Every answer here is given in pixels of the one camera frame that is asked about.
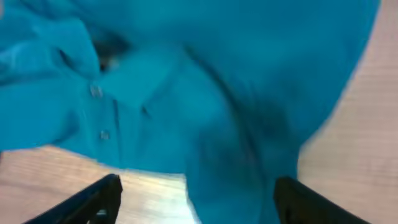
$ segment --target blue cloth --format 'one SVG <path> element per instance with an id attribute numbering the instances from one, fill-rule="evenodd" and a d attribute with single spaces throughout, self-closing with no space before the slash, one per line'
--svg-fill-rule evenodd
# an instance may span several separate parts
<path id="1" fill-rule="evenodd" d="M 275 179 L 296 176 L 377 7 L 6 0 L 0 151 L 53 144 L 108 166 L 183 173 L 203 223 L 278 223 Z"/>

